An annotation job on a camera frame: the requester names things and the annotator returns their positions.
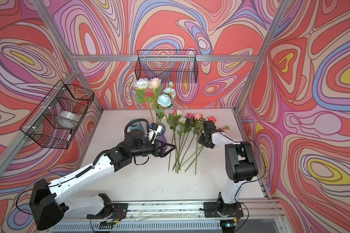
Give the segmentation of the peach peony flower stem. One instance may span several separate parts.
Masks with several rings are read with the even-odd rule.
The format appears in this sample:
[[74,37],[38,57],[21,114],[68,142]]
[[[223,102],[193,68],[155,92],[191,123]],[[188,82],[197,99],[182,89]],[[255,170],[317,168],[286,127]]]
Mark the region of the peach peony flower stem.
[[[204,118],[204,120],[202,121],[202,124],[204,121],[208,121],[208,120],[211,120],[214,123],[216,122],[216,118],[210,116],[210,117]],[[198,137],[195,138],[196,139],[196,142],[195,142],[196,149],[195,149],[194,153],[188,159],[186,159],[186,161],[183,163],[183,165],[185,165],[190,159],[193,158],[193,161],[187,166],[185,171],[187,171],[189,169],[189,167],[193,164],[193,162],[197,160],[198,155],[200,154],[200,152],[204,148],[204,146],[202,146],[198,143],[198,140],[201,136],[201,132],[199,133]],[[226,143],[224,142],[224,140],[226,140],[227,142],[230,141],[230,139],[227,139],[227,136],[225,135],[224,131],[216,129],[215,133],[216,133],[216,135],[215,135],[216,140],[215,141],[218,145],[222,145],[222,146],[225,145]]]

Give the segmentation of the teal peony flower stem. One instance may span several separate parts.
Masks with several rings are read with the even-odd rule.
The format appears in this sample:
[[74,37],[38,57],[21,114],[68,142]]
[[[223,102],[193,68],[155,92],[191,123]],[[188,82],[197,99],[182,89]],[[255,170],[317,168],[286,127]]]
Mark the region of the teal peony flower stem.
[[154,102],[154,110],[156,113],[157,123],[161,123],[162,119],[165,117],[165,109],[173,106],[173,100],[177,95],[174,88],[174,83],[169,82],[166,88],[164,88],[161,84],[159,87],[154,89],[154,94],[156,99]]

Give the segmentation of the white blue rose stem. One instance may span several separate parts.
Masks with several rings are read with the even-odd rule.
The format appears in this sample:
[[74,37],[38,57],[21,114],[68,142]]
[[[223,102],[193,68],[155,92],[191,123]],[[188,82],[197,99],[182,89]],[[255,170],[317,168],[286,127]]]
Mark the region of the white blue rose stem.
[[137,81],[134,82],[133,86],[135,88],[135,94],[137,96],[136,102],[147,104],[147,106],[149,108],[150,115],[151,115],[152,122],[154,122],[153,111],[152,111],[152,108],[150,106],[151,97],[147,96],[146,92],[145,92],[146,89],[149,88],[148,79],[146,79],[146,78],[145,79],[138,79]]

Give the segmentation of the purple blue glass vase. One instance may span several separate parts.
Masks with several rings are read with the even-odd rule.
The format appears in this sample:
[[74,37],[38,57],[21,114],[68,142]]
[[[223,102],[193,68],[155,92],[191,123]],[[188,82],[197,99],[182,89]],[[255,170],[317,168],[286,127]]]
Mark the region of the purple blue glass vase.
[[166,127],[163,123],[159,123],[159,126],[161,126],[161,131],[157,133],[156,140],[167,142],[165,137]]

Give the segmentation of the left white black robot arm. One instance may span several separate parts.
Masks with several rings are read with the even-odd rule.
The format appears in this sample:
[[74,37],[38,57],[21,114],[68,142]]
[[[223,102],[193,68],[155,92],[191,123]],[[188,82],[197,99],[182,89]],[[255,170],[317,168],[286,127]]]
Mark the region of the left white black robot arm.
[[65,216],[108,217],[114,207],[106,194],[77,199],[73,195],[98,179],[135,162],[138,156],[166,157],[176,146],[156,139],[161,130],[162,126],[149,124],[143,118],[133,120],[124,128],[124,140],[109,150],[101,151],[92,163],[52,181],[37,180],[29,201],[37,230],[47,230]]

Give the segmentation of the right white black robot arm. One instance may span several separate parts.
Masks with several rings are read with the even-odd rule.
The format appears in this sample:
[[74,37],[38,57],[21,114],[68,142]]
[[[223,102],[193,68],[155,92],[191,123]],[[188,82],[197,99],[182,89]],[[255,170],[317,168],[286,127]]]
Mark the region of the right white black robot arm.
[[203,122],[203,133],[199,144],[213,149],[215,146],[224,150],[225,169],[228,180],[224,189],[214,202],[204,202],[206,218],[233,217],[240,219],[244,216],[243,208],[238,202],[239,195],[246,183],[253,181],[258,175],[258,166],[251,143],[236,141],[217,129],[213,121]]

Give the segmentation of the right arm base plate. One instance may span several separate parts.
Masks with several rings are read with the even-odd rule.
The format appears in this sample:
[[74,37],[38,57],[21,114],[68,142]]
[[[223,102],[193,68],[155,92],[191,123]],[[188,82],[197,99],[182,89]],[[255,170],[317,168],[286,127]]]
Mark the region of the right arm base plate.
[[200,211],[204,212],[206,218],[233,217],[240,219],[244,216],[243,209],[239,202],[225,204],[223,202],[204,202]]

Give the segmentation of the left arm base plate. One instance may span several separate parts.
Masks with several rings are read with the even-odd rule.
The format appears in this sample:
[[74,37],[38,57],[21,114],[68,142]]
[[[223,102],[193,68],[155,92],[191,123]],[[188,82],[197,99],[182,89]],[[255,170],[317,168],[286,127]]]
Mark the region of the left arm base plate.
[[113,203],[102,209],[96,215],[87,215],[87,219],[113,219],[122,220],[126,218],[128,203]]

